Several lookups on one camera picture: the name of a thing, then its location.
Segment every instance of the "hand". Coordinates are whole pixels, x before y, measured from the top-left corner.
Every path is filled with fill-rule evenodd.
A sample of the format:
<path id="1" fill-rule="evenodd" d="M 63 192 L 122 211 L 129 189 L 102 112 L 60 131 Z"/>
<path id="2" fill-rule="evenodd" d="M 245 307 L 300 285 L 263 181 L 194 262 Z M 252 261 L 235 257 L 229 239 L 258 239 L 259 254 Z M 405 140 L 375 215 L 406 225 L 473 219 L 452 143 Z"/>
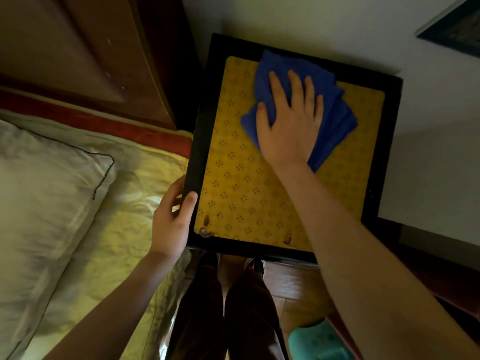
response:
<path id="1" fill-rule="evenodd" d="M 181 208 L 172 212 L 180 204 L 177 198 L 183 191 L 185 176 L 177 179 L 168 188 L 158 208 L 153 213 L 151 253 L 162 254 L 175 263 L 187 245 L 188 229 L 198 194 L 190 192 L 183 200 Z"/>
<path id="2" fill-rule="evenodd" d="M 270 87 L 275 102 L 276 119 L 272 127 L 268 122 L 265 103 L 258 103 L 257 135 L 261 153 L 273 170 L 292 164 L 307 163 L 315 146 L 324 113 L 323 96 L 317 97 L 312 79 L 305 78 L 305 96 L 298 75 L 288 72 L 292 85 L 291 107 L 280 80 L 274 72 L 269 73 Z"/>

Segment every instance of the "yellow placemat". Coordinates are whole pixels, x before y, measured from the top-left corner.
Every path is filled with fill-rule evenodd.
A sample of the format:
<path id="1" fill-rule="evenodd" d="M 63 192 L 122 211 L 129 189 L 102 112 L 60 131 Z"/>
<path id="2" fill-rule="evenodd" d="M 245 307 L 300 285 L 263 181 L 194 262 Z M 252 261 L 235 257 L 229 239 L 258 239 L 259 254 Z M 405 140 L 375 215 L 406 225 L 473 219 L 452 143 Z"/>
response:
<path id="1" fill-rule="evenodd" d="M 311 252 L 285 188 L 240 124 L 240 118 L 256 102 L 257 65 L 233 56 L 226 61 L 195 231 Z M 358 126 L 334 149 L 316 176 L 360 219 L 385 94 L 337 84 L 345 90 L 344 100 Z"/>

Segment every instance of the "pillow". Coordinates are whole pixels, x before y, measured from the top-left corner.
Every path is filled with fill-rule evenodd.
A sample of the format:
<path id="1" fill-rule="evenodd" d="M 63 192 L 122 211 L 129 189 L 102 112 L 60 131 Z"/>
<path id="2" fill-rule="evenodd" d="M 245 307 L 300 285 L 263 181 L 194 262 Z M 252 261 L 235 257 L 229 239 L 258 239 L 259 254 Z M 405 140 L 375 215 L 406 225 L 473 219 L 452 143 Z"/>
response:
<path id="1" fill-rule="evenodd" d="M 0 120 L 0 359 L 27 347 L 114 179 L 110 155 Z"/>

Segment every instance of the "teal plastic stool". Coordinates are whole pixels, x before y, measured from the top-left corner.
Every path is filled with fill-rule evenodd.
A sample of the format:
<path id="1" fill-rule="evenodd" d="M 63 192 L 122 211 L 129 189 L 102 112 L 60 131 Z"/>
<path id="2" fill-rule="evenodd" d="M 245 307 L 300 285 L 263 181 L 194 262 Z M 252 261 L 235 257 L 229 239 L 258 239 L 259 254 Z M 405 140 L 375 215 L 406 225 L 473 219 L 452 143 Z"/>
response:
<path id="1" fill-rule="evenodd" d="M 288 347 L 293 360 L 355 359 L 328 321 L 297 328 L 288 337 Z"/>

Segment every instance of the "floor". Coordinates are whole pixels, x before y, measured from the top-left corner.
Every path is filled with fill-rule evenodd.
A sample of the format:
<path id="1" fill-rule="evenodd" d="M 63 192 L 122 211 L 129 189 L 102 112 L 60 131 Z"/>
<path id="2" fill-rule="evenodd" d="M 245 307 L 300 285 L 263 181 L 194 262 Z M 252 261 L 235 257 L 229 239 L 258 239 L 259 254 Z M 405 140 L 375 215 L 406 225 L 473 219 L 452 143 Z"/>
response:
<path id="1" fill-rule="evenodd" d="M 197 261 L 198 253 L 194 252 L 186 271 L 188 279 L 194 278 Z M 244 262 L 245 258 L 240 256 L 222 255 L 218 278 L 224 300 L 242 273 Z M 294 329 L 314 325 L 335 310 L 318 268 L 267 262 L 264 281 L 275 302 L 287 347 L 289 334 Z"/>

